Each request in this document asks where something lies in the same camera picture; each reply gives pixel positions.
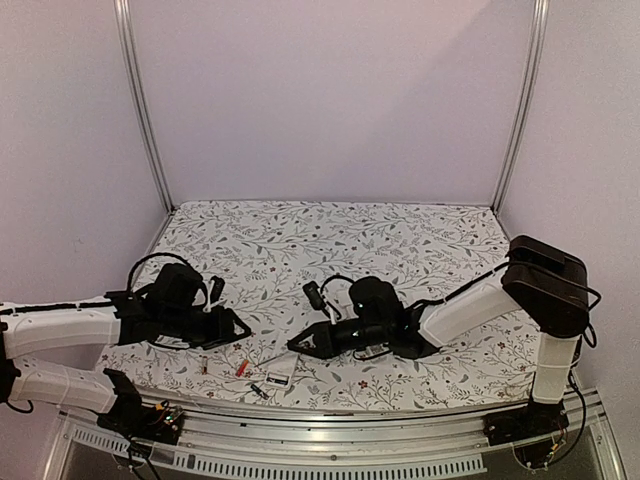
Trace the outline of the white remote with logo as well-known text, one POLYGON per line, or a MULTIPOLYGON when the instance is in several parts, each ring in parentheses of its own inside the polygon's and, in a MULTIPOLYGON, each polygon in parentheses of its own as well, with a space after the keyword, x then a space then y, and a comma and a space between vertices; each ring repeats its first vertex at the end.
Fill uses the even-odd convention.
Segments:
POLYGON ((288 352, 267 365, 264 383, 268 387, 287 390, 293 383, 299 355, 288 352))

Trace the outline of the red battery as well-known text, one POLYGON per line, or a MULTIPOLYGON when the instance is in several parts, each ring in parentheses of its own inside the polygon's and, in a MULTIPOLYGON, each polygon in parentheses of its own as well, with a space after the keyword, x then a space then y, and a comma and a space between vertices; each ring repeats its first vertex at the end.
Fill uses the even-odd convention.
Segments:
POLYGON ((236 370, 235 376, 237 378, 242 378, 245 375, 245 372, 248 366, 249 366, 249 360, 245 359, 236 370))

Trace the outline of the white remote with QR label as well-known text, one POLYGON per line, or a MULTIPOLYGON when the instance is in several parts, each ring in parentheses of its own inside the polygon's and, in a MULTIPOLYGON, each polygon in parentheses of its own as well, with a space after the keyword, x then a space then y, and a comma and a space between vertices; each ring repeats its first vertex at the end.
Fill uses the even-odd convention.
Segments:
POLYGON ((374 360, 384 355, 387 355, 389 353, 390 353, 390 350, 387 345, 372 345, 372 346, 367 346, 362 351, 362 354, 359 356, 359 359, 363 361, 374 360))

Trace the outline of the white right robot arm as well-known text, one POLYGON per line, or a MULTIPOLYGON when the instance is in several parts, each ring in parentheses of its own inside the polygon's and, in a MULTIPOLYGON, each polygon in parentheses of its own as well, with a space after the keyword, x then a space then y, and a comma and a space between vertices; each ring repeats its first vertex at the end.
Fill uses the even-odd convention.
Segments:
POLYGON ((346 351, 385 344, 392 354, 421 359, 462 334, 521 310, 541 332, 531 403, 517 415, 517 427, 537 436, 556 417, 580 338, 600 294, 588 284, 578 257, 526 235, 511 240, 506 262, 448 296, 404 305, 393 285, 374 276, 352 280, 350 319, 316 322, 288 340, 292 352, 331 359, 346 351))

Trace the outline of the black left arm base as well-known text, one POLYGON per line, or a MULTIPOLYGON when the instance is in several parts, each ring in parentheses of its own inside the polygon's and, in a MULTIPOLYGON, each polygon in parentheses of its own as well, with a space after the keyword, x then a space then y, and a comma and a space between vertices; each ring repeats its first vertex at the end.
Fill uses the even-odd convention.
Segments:
POLYGON ((97 415, 97 425, 120 434, 127 440, 144 439, 176 445, 184 425, 184 409, 163 400, 146 406, 128 377, 120 371, 104 369, 116 395, 115 402, 106 413, 97 415))

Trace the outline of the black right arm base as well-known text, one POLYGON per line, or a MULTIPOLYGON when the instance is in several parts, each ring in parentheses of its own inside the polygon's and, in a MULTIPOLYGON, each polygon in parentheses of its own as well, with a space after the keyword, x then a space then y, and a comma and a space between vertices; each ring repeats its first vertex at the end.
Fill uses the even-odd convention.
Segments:
POLYGON ((569 427, 563 399, 540 403, 533 394, 524 406, 489 413, 482 421, 489 445, 511 444, 516 461, 528 470, 551 465, 566 444, 569 427))

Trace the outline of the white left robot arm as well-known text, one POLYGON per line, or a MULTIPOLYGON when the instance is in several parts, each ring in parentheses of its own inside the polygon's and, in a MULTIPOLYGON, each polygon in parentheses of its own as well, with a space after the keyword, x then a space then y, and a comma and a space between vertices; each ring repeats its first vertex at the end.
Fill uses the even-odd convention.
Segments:
POLYGON ((33 401, 72 406, 111 419, 128 434, 148 426, 148 412, 132 381, 121 371, 78 370, 31 354, 83 345, 125 346, 179 341, 180 349, 211 350, 252 333, 230 308, 218 305, 224 289, 216 277, 203 276, 183 257, 164 252, 166 264, 155 280, 139 289, 126 287, 82 301, 40 305, 7 303, 1 309, 1 401, 11 409, 33 401))

